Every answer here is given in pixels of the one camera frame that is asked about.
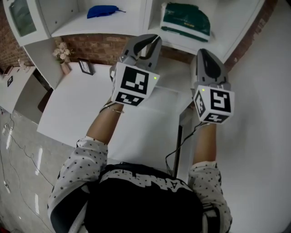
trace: brick wall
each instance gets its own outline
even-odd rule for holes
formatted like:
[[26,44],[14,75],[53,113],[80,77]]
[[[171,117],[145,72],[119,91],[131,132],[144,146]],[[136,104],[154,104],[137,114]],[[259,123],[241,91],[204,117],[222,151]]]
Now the brick wall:
[[[258,35],[265,26],[277,0],[266,0],[252,26],[247,31],[237,48],[225,62],[225,66],[230,71],[234,65],[242,58],[245,52],[252,45],[255,36]],[[130,35],[113,34],[78,34],[56,37],[56,44],[64,41],[74,54],[70,56],[72,62],[77,62],[77,58],[90,60],[91,63],[113,65],[121,54],[126,42],[131,38]],[[163,46],[161,56],[182,61],[190,64],[194,55],[177,49]]]
[[3,2],[0,1],[0,68],[4,71],[7,66],[19,66],[18,58],[21,58],[28,66],[33,65],[24,49],[16,41],[6,18]]

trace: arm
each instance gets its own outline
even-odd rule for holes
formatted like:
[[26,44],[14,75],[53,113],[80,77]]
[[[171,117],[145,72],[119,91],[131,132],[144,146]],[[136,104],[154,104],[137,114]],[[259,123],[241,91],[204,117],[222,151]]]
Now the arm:
[[48,201],[48,215],[56,233],[81,229],[89,198],[88,182],[99,180],[107,165],[108,146],[123,106],[104,109],[90,126],[87,136],[65,161]]
[[221,174],[215,159],[216,125],[210,124],[199,131],[193,166],[189,172],[189,186],[204,208],[203,229],[207,229],[207,232],[226,233],[230,230],[232,217],[223,197]]

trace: blue object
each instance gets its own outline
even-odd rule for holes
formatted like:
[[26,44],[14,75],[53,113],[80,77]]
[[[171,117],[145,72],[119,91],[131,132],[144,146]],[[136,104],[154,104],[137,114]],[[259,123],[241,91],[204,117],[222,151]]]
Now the blue object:
[[89,9],[87,14],[87,19],[100,17],[100,16],[108,16],[116,11],[122,11],[115,5],[96,5]]

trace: person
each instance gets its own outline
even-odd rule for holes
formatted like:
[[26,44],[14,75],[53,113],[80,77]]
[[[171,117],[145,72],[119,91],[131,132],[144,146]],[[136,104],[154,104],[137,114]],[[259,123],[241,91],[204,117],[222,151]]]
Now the person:
[[56,233],[179,229],[226,233],[232,217],[216,160],[216,125],[203,126],[184,183],[144,165],[107,165],[107,145],[123,110],[104,109],[66,160],[48,201]]

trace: shirt sleeve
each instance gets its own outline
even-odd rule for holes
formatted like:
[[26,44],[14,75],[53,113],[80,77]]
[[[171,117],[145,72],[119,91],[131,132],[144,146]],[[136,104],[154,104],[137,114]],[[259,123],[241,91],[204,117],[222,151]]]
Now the shirt sleeve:
[[203,208],[204,216],[202,227],[213,228],[214,224],[210,226],[210,217],[212,214],[207,214],[209,210],[217,210],[215,216],[219,217],[217,227],[220,228],[220,233],[229,232],[232,217],[230,209],[223,197],[223,191],[221,189],[221,173],[217,168],[216,162],[200,162],[194,164],[189,171],[189,186],[194,190],[198,198],[200,199]]
[[107,164],[108,146],[91,137],[77,142],[65,161],[48,201],[48,215],[56,233],[78,232],[85,218],[89,189]]

